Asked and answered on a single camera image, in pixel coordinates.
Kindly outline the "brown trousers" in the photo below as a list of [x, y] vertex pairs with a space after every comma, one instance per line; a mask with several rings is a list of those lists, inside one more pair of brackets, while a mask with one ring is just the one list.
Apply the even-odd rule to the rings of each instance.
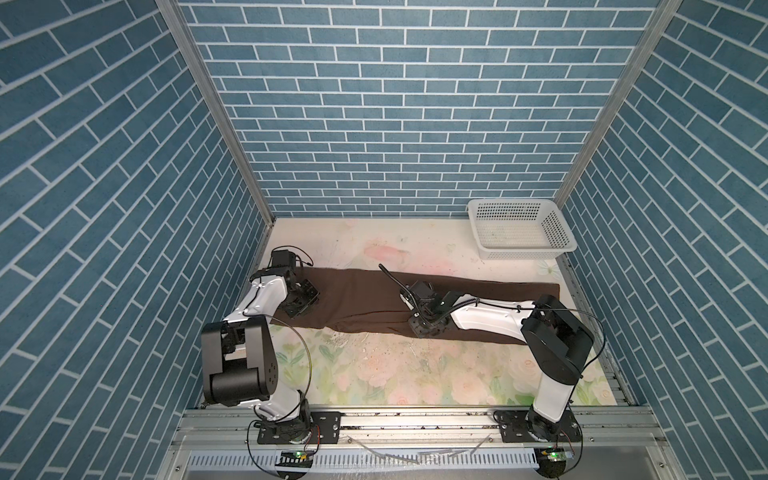
[[[274, 317], [296, 328], [329, 328], [341, 333], [395, 334], [414, 338], [408, 323], [410, 310], [400, 298], [400, 287], [379, 270], [306, 268], [307, 279], [318, 292], [315, 303], [295, 318], [280, 309]], [[475, 280], [433, 274], [396, 272], [405, 285], [417, 281], [431, 284], [443, 295], [457, 291], [489, 303], [538, 301], [549, 295], [558, 298], [560, 287], [553, 283], [516, 283]]]

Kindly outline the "white plastic basket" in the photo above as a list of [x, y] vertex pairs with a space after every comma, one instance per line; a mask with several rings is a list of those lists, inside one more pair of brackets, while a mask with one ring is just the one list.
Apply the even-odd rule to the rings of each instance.
[[554, 260], [578, 248], [561, 210], [550, 200], [473, 199], [467, 212], [482, 260]]

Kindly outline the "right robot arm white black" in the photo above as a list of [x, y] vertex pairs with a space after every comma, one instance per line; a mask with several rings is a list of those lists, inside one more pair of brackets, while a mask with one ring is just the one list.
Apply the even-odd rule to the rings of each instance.
[[528, 431], [540, 441], [557, 439], [594, 344], [593, 333], [570, 309], [552, 295], [509, 302], [457, 291], [440, 293], [422, 281], [399, 288], [401, 300], [410, 309], [409, 325], [419, 338], [476, 330], [524, 342], [541, 371], [526, 415]]

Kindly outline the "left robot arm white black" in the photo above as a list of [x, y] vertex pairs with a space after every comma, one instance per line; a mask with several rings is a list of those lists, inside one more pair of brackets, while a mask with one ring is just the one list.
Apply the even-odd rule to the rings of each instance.
[[316, 429], [306, 391], [279, 380], [270, 323], [279, 321], [279, 312], [290, 318], [304, 313], [317, 298], [317, 289], [307, 280], [292, 280], [288, 274], [257, 276], [232, 313], [202, 328], [204, 401], [251, 409], [266, 444], [305, 442]]

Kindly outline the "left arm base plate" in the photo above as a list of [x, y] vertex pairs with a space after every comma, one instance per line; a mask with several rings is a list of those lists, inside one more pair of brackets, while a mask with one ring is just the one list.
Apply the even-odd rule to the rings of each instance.
[[306, 410], [291, 420], [278, 423], [268, 422], [265, 426], [260, 426], [257, 444], [337, 444], [340, 428], [340, 412]]

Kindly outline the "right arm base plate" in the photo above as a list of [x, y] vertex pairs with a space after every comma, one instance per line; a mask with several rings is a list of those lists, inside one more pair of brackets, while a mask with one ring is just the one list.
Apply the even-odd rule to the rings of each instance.
[[494, 410], [492, 418], [499, 427], [504, 443], [578, 442], [583, 439], [578, 421], [570, 410], [566, 410], [558, 422], [547, 420], [532, 408]]

